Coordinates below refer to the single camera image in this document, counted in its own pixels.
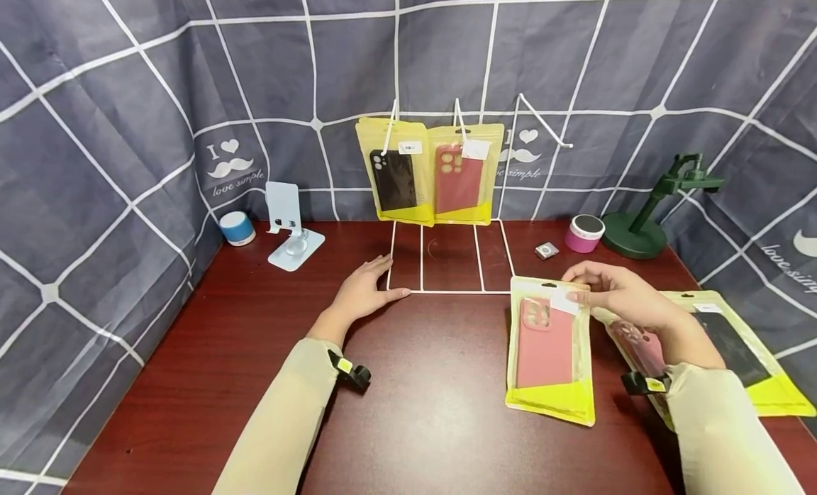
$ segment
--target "white sticker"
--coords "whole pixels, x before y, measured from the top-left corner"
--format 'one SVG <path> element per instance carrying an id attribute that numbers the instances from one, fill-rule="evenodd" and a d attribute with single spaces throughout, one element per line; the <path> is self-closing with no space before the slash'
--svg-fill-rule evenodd
<path id="1" fill-rule="evenodd" d="M 698 312 L 716 312 L 722 314 L 721 308 L 717 304 L 693 304 L 695 311 Z"/>
<path id="2" fill-rule="evenodd" d="M 491 143 L 488 140 L 467 139 L 462 144 L 462 157 L 472 160 L 487 160 Z"/>
<path id="3" fill-rule="evenodd" d="M 397 151 L 400 155 L 422 155 L 423 141 L 421 140 L 405 140 L 397 143 Z"/>
<path id="4" fill-rule="evenodd" d="M 579 302 L 568 300 L 566 290 L 556 289 L 550 293 L 550 308 L 576 316 L 579 313 Z"/>

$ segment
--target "gray backdrop cloth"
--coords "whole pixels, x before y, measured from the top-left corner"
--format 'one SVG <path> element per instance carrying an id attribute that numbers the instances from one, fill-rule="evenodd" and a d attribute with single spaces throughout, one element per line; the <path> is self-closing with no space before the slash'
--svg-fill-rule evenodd
<path id="1" fill-rule="evenodd" d="M 523 92 L 575 144 L 522 104 L 504 220 L 634 209 L 704 152 L 721 193 L 658 216 L 817 399 L 816 37 L 817 0 L 0 0 L 0 491 L 65 483 L 215 217 L 273 179 L 374 219 L 355 121 L 395 98 L 510 129 Z"/>

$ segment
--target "pink bluetooth speaker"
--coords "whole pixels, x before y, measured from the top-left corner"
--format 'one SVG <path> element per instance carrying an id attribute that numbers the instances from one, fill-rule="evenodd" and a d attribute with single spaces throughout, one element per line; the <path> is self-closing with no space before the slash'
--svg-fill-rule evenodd
<path id="1" fill-rule="evenodd" d="M 576 215 L 570 221 L 565 244 L 570 250 L 587 254 L 593 252 L 604 235 L 604 222 L 592 215 Z"/>

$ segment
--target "wooden table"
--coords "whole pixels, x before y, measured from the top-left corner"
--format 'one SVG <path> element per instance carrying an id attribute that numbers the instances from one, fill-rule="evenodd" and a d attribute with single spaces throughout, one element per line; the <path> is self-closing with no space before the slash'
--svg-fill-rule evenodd
<path id="1" fill-rule="evenodd" d="M 293 274 L 265 262 L 281 236 L 221 249 L 64 493 L 210 493 L 292 345 L 346 274 L 391 247 L 391 223 L 311 227 L 327 241 Z M 669 250 L 649 262 L 601 246 L 579 255 L 564 248 L 565 228 L 506 222 L 506 249 L 496 222 L 476 233 L 427 228 L 423 239 L 418 227 L 398 225 L 391 285 L 419 289 L 422 272 L 425 291 L 481 291 L 481 263 L 485 291 L 507 291 L 510 252 L 520 275 L 557 279 L 589 257 L 627 265 L 658 289 L 696 289 Z M 544 241 L 561 249 L 547 262 L 533 254 Z M 355 326 L 346 355 L 369 367 L 372 385 L 365 396 L 335 392 L 301 493 L 682 493 L 677 440 L 645 399 L 625 394 L 626 366 L 601 326 L 591 334 L 594 427 L 505 407 L 509 302 L 503 294 L 415 294 Z M 764 424 L 806 491 L 817 493 L 817 443 L 801 421 Z"/>

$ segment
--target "green stand base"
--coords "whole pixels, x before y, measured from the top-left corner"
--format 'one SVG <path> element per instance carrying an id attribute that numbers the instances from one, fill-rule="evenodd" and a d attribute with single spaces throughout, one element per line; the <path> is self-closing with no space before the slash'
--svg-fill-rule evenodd
<path id="1" fill-rule="evenodd" d="M 602 243 L 613 252 L 630 259 L 652 259 L 667 246 L 667 236 L 654 221 L 644 222 L 641 231 L 631 233 L 629 227 L 635 220 L 634 213 L 611 213 L 604 216 Z"/>

